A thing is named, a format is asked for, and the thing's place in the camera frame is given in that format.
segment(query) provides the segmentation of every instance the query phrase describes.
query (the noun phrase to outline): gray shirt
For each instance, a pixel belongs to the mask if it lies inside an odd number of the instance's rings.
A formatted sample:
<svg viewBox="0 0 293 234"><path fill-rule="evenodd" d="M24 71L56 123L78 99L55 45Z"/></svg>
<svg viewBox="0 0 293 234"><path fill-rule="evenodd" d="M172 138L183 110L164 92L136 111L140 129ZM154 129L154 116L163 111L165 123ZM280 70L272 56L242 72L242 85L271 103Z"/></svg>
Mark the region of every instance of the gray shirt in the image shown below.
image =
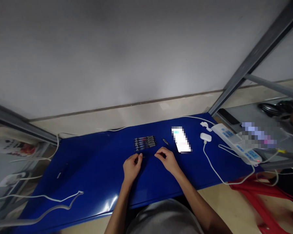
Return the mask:
<svg viewBox="0 0 293 234"><path fill-rule="evenodd" d="M203 234L196 217L181 203L168 199L150 204L139 212L126 234Z"/></svg>

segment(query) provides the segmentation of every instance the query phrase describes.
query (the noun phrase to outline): person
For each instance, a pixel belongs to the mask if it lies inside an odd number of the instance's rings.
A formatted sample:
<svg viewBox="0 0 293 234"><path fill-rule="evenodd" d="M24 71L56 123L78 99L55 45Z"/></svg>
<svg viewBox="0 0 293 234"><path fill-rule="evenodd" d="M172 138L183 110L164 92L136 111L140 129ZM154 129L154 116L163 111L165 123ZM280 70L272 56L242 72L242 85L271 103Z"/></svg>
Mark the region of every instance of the person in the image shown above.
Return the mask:
<svg viewBox="0 0 293 234"><path fill-rule="evenodd" d="M175 177L194 215L176 200L159 201L140 211L126 233L232 234L225 222L191 185L180 169L173 152L162 147L156 152L155 157L161 160L164 167ZM134 154L124 162L124 181L105 234L124 233L129 192L140 171L141 163L142 154Z"/></svg>

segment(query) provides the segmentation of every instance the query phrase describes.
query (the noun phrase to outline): red plastic stool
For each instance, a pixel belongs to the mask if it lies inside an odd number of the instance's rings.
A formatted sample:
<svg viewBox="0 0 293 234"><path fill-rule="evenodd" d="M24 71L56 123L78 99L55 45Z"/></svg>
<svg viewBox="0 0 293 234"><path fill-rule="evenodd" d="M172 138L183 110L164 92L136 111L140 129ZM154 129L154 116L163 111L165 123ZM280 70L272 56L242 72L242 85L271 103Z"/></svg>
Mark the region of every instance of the red plastic stool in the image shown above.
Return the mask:
<svg viewBox="0 0 293 234"><path fill-rule="evenodd" d="M251 176L244 183L239 185L230 185L230 187L233 190L237 190L243 193L244 196L252 204L252 206L256 209L256 211L259 213L259 215L262 217L264 224L258 226L262 234L289 234L279 226L277 221L274 219L269 210L265 207L262 200L257 195L262 194L272 197L289 199L291 201L293 201L293 197L283 192L276 186L270 187L254 180L256 180L256 177Z"/></svg>

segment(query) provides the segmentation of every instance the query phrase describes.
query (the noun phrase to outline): hand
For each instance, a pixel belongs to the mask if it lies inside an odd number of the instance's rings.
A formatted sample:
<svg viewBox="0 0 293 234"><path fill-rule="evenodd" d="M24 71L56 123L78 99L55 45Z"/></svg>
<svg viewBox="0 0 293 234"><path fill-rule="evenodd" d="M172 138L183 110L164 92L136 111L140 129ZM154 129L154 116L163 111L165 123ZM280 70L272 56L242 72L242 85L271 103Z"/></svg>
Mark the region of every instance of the hand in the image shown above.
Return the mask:
<svg viewBox="0 0 293 234"><path fill-rule="evenodd" d="M124 168L124 183L127 185L132 185L134 179L137 177L142 162L142 154L134 154L130 156L123 164Z"/></svg>
<svg viewBox="0 0 293 234"><path fill-rule="evenodd" d="M162 147L156 152L156 154L154 154L154 156L161 160L166 170L169 171L173 176L177 176L180 173L182 174L182 170L180 169L173 152L170 150Z"/></svg>

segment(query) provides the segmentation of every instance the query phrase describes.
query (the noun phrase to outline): metal frame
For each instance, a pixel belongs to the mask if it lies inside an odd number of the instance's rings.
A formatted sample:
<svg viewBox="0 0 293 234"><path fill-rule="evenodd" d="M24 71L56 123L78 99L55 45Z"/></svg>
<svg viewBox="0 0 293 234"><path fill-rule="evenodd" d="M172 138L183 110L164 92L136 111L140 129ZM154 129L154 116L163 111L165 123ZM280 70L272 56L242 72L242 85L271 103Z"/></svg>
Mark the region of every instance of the metal frame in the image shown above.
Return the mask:
<svg viewBox="0 0 293 234"><path fill-rule="evenodd" d="M250 80L257 84L266 86L272 90L293 98L293 88L285 87L275 82L251 75L259 64L270 54L271 51L293 28L293 0L285 7L278 18L270 26L260 41L253 48L251 53L242 62L237 71L226 84L223 93L210 108L209 113L214 116L220 107L230 96L244 83ZM293 158L285 161L269 162L261 164L261 167L268 171L273 169L286 169L293 167Z"/></svg>
<svg viewBox="0 0 293 234"><path fill-rule="evenodd" d="M12 113L2 110L1 108L0 124L16 129L28 135L31 135L35 138L38 138L39 140L49 142L53 145L57 145L57 139L55 135L27 123L19 116L13 115Z"/></svg>
<svg viewBox="0 0 293 234"><path fill-rule="evenodd" d="M261 61L267 57L278 43L288 34L293 28L293 0L285 7L278 18L270 26L268 31L263 35L260 41L253 48L251 53L242 62L237 71L233 74L231 79L225 86L224 92L214 103L211 109L208 111L212 116L219 110L228 98L243 84L246 80L246 75L251 73ZM272 85L273 82L266 81L262 82L263 85L270 85L270 88L275 89L276 86Z"/></svg>
<svg viewBox="0 0 293 234"><path fill-rule="evenodd" d="M254 75L246 75L244 78L293 98L293 88L286 87Z"/></svg>

